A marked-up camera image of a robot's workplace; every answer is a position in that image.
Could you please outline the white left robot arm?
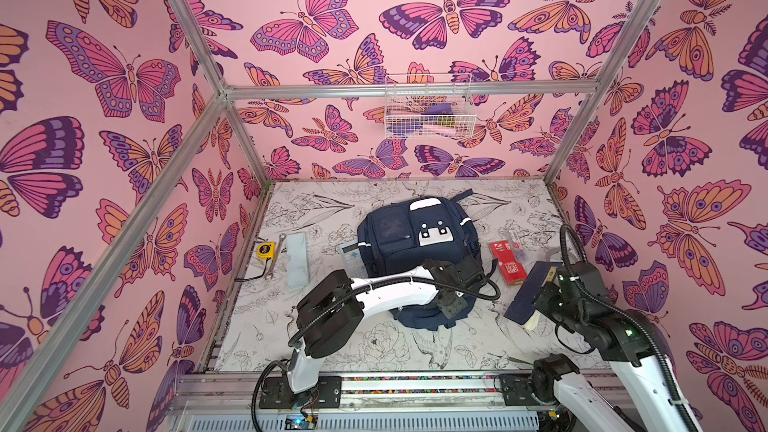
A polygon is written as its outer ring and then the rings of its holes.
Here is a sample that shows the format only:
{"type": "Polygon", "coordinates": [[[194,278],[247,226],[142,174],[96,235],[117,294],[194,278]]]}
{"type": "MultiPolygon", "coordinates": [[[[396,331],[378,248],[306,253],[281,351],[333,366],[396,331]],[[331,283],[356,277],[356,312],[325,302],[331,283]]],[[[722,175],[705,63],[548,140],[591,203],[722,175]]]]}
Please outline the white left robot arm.
{"type": "Polygon", "coordinates": [[[297,332],[288,340],[291,357],[273,360],[261,372],[250,403],[250,419],[256,431],[258,399],[267,377],[281,371],[282,383],[295,397],[317,397],[320,369],[325,359],[343,348],[365,320],[383,312],[433,304],[438,313],[457,321],[466,308],[465,298],[496,301],[500,287],[475,258],[456,264],[428,259],[405,272],[378,278],[352,279],[335,270],[297,305],[297,332]]]}

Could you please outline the navy blue student backpack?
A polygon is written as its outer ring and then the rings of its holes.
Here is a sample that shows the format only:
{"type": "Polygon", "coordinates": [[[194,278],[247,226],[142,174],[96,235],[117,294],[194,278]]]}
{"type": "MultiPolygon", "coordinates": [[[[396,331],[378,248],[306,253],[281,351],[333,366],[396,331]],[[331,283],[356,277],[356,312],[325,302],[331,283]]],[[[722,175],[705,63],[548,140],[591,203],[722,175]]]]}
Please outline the navy blue student backpack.
{"type": "Polygon", "coordinates": [[[357,228],[357,248],[370,278],[409,271],[427,260],[458,264],[471,257],[482,265],[477,230],[460,201],[422,196],[378,208],[357,228]]]}

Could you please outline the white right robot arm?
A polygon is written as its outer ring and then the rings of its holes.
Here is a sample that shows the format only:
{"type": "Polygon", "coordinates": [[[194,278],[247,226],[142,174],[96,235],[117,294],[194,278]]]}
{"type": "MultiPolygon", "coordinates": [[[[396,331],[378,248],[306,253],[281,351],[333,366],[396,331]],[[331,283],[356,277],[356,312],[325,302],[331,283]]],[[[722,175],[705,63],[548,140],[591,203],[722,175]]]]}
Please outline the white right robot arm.
{"type": "Polygon", "coordinates": [[[604,398],[563,354],[535,361],[532,391],[542,404],[560,406],[590,431],[698,431],[700,425],[673,372],[667,348],[642,314],[609,301],[579,235],[561,226],[562,264],[537,293],[535,309],[556,329],[579,335],[621,381],[641,424],[604,398]]]}

